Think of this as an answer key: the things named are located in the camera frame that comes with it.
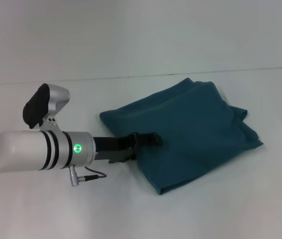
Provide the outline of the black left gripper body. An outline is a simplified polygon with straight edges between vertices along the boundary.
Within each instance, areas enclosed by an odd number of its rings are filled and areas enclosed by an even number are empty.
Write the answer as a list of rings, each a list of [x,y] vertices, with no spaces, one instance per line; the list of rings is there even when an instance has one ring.
[[[136,159],[138,134],[125,137],[94,137],[95,160],[108,160],[109,164]]]

